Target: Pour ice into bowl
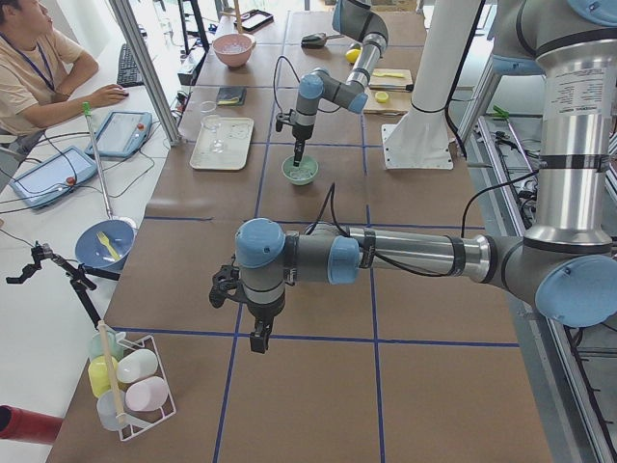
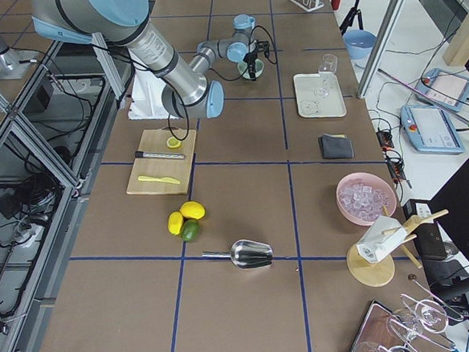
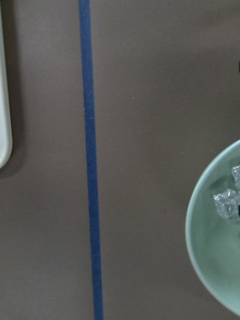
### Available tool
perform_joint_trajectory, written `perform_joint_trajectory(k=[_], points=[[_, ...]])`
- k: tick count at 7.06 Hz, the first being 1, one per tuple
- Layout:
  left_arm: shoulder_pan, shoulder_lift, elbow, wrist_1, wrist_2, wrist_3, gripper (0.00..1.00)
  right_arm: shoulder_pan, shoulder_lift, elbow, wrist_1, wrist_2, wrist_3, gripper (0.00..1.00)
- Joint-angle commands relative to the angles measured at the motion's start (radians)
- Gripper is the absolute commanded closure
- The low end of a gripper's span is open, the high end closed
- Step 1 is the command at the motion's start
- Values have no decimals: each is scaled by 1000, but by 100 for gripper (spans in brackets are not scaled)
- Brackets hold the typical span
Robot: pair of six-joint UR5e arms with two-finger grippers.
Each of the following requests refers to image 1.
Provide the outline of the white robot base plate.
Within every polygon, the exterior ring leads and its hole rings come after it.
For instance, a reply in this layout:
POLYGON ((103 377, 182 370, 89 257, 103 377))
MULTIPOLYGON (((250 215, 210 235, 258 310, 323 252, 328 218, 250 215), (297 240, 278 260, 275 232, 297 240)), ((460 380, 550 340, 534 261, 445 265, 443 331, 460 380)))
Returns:
POLYGON ((452 170, 444 110, 412 108, 397 124, 381 127, 385 166, 389 170, 452 170))

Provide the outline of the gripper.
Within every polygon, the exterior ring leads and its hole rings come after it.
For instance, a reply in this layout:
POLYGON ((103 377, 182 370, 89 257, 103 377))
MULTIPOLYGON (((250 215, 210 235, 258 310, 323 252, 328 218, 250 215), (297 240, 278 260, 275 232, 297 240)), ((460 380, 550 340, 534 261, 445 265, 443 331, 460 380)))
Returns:
POLYGON ((305 141, 312 137, 314 115, 294 113, 292 122, 292 135, 296 139, 294 144, 293 166, 299 167, 304 155, 305 141))
POLYGON ((250 333, 250 348, 254 353, 266 353, 273 328, 273 319, 285 305, 284 284, 266 290, 257 290, 243 285, 247 298, 246 305, 255 318, 255 326, 250 333))

